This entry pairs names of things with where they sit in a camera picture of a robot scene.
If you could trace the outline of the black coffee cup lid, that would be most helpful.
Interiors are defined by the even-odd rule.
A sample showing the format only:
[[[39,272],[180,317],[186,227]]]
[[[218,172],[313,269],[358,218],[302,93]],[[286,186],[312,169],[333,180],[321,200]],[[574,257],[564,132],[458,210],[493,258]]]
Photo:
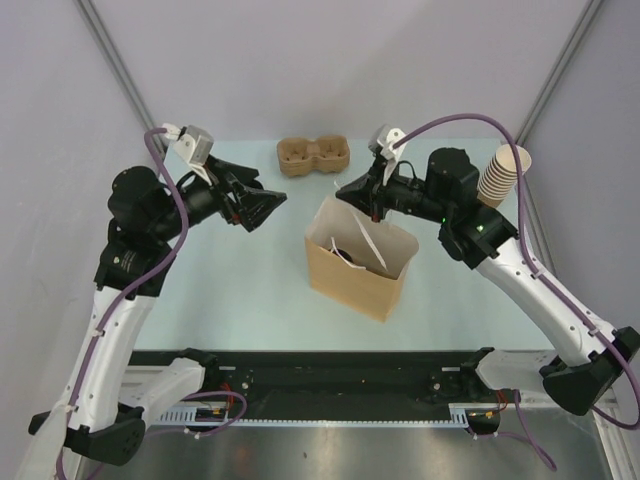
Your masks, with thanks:
[[[346,263],[347,265],[349,265],[352,268],[359,268],[359,265],[357,265],[354,261],[353,258],[351,257],[351,255],[346,252],[343,249],[339,249],[336,247],[331,247],[329,249],[329,251],[336,255],[337,257],[339,257],[344,263]]]

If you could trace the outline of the brown paper bag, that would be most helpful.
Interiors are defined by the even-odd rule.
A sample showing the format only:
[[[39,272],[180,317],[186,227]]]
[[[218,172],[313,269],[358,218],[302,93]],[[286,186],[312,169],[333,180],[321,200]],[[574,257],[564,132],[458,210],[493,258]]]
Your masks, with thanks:
[[[380,322],[398,304],[419,251],[415,236],[388,222],[373,222],[334,193],[322,201],[304,243],[311,287]],[[344,263],[331,247],[348,252],[359,268]]]

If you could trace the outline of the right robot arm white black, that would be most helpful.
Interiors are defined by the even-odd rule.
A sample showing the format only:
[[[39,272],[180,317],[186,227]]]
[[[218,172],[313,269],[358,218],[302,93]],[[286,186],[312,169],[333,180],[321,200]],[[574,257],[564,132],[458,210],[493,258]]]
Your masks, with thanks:
[[[516,227],[478,199],[478,181],[479,171],[462,149],[433,151],[424,178],[401,175],[397,162],[376,152],[368,172],[335,196],[374,222],[397,211],[439,224],[447,254],[502,290],[553,346],[542,353],[483,349],[461,376],[469,399],[484,401],[503,389],[539,392],[583,416],[628,367],[639,334],[588,313],[533,258]]]

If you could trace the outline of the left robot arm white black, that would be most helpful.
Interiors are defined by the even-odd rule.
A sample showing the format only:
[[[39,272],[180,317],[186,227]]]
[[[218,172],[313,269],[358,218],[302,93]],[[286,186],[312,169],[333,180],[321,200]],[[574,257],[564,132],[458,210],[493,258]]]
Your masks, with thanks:
[[[112,183],[107,245],[94,277],[92,315],[82,350],[61,398],[33,416],[24,479],[50,479],[63,449],[121,466],[149,426],[194,394],[207,400],[221,387],[217,360],[187,349],[160,374],[122,394],[121,384],[141,327],[159,297],[188,230],[221,215],[251,232],[283,204],[258,171],[209,157],[204,175],[161,181],[148,167],[122,171]]]

